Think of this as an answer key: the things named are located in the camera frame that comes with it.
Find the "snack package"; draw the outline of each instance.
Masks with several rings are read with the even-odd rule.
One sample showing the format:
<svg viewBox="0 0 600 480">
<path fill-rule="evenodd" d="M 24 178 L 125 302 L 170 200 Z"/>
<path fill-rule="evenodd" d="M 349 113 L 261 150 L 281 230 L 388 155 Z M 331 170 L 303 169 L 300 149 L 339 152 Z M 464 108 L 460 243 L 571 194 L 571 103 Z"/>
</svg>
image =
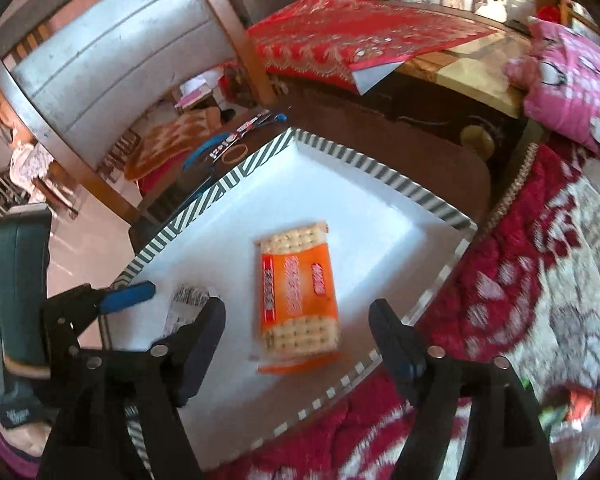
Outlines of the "snack package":
<svg viewBox="0 0 600 480">
<path fill-rule="evenodd" d="M 171 300 L 162 336 L 175 334 L 181 326 L 193 323 L 210 297 L 218 298 L 212 288 L 187 283 L 180 285 Z"/>
<path fill-rule="evenodd" d="M 319 222 L 262 240 L 261 372 L 313 367 L 338 348 L 340 329 L 327 247 Z"/>
</svg>

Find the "red tablecloth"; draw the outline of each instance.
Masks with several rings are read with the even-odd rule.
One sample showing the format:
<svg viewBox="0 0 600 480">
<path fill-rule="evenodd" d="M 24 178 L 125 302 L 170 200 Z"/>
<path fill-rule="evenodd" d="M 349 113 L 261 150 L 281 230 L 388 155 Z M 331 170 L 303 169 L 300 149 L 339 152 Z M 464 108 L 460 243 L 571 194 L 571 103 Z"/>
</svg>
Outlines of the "red tablecloth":
<svg viewBox="0 0 600 480">
<path fill-rule="evenodd" d="M 356 90 L 352 72 L 444 50 L 495 29 L 371 0 L 299 0 L 249 29 L 269 73 Z"/>
</svg>

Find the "white tray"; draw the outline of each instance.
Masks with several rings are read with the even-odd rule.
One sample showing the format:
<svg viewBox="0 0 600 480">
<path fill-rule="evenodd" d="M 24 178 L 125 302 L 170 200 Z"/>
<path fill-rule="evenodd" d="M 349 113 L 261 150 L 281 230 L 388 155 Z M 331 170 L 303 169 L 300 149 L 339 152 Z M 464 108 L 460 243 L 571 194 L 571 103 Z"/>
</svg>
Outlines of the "white tray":
<svg viewBox="0 0 600 480">
<path fill-rule="evenodd" d="M 259 316 L 255 242 L 321 220 L 330 228 L 342 359 L 301 374 L 257 374 L 250 360 Z M 157 294 L 107 316 L 108 346 L 146 350 L 161 336 L 178 284 L 218 291 L 226 329 L 200 392 L 180 410 L 201 467 L 212 468 L 360 382 L 381 360 L 367 325 L 369 304 L 387 298 L 405 322 L 415 322 L 475 229 L 396 171 L 290 128 L 209 189 L 126 268 L 114 286 L 151 280 Z"/>
</svg>

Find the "metal screw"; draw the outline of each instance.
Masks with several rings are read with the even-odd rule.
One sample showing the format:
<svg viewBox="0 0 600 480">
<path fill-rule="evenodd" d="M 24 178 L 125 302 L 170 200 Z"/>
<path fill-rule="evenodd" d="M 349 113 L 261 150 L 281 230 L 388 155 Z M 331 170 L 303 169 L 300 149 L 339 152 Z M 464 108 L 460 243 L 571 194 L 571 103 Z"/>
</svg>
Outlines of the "metal screw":
<svg viewBox="0 0 600 480">
<path fill-rule="evenodd" d="M 442 346 L 430 346 L 427 348 L 427 354 L 434 359 L 442 359 L 446 355 L 445 349 Z"/>
<path fill-rule="evenodd" d="M 169 352 L 169 347 L 167 345 L 156 345 L 151 348 L 151 355 L 154 357 L 163 357 L 167 355 Z"/>
<path fill-rule="evenodd" d="M 100 359 L 99 357 L 90 357 L 87 361 L 87 368 L 89 370 L 95 370 L 96 368 L 99 368 L 101 364 L 102 359 Z"/>
<path fill-rule="evenodd" d="M 506 370 L 507 368 L 509 368 L 509 366 L 511 366 L 511 363 L 509 362 L 509 360 L 506 357 L 503 357 L 501 355 L 497 356 L 493 360 L 493 364 L 495 364 L 498 368 L 500 368 L 500 370 Z"/>
</svg>

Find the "orange blanket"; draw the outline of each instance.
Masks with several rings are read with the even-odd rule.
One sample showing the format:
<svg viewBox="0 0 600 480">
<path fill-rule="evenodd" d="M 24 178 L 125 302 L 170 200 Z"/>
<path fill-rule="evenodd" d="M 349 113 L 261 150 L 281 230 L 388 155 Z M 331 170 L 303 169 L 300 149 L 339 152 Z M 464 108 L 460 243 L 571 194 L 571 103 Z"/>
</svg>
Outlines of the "orange blanket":
<svg viewBox="0 0 600 480">
<path fill-rule="evenodd" d="M 129 156 L 125 178 L 138 180 L 171 157 L 195 150 L 220 126 L 220 110 L 215 107 L 186 112 L 174 121 L 156 126 Z"/>
</svg>

